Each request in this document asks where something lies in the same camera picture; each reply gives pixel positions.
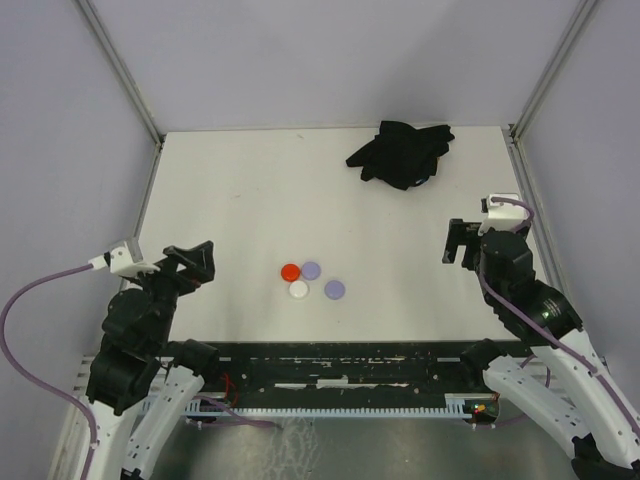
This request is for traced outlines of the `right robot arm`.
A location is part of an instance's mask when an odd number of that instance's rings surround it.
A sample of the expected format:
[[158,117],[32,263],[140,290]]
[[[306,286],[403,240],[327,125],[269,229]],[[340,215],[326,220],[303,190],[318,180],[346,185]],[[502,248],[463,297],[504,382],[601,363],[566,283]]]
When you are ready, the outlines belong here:
[[467,389],[490,389],[509,400],[566,453],[580,479],[639,476],[639,414],[595,352],[567,298],[536,276],[528,230],[484,229],[453,219],[443,263],[465,250],[462,266],[476,274],[485,303],[561,384],[558,396],[510,355],[484,339],[461,356]]

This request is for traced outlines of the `purple charging case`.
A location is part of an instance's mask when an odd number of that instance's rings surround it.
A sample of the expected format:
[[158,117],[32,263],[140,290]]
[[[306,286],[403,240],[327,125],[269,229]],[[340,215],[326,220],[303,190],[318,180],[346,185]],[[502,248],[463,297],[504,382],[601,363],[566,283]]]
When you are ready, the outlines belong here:
[[331,300],[339,300],[344,297],[346,286],[340,280],[329,280],[324,286],[324,294]]
[[322,273],[321,266],[314,261],[305,262],[301,266],[300,271],[301,271],[301,276],[305,280],[309,280],[309,281],[318,279]]

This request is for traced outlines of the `white round charging case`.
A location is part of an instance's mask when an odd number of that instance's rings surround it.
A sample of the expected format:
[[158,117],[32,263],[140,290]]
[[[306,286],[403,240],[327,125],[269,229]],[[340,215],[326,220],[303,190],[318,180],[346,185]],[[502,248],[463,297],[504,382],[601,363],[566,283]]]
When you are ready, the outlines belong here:
[[290,283],[289,295],[294,299],[304,299],[309,294],[309,285],[303,280],[296,280]]

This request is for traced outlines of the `orange round charging case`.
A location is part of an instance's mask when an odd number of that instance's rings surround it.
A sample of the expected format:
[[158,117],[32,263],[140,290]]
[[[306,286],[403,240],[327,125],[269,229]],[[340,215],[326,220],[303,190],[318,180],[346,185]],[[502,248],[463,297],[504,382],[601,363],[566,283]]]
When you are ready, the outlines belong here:
[[286,282],[295,282],[300,278],[301,269],[294,263],[287,263],[280,270],[281,278]]

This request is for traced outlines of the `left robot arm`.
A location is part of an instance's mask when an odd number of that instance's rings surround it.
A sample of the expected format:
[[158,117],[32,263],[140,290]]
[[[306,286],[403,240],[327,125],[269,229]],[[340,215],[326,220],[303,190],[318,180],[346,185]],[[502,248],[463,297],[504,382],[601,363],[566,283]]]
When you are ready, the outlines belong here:
[[215,277],[214,244],[169,246],[149,263],[136,240],[91,260],[129,282],[109,302],[82,405],[87,457],[77,479],[148,479],[187,405],[221,378],[219,352],[169,334],[180,297]]

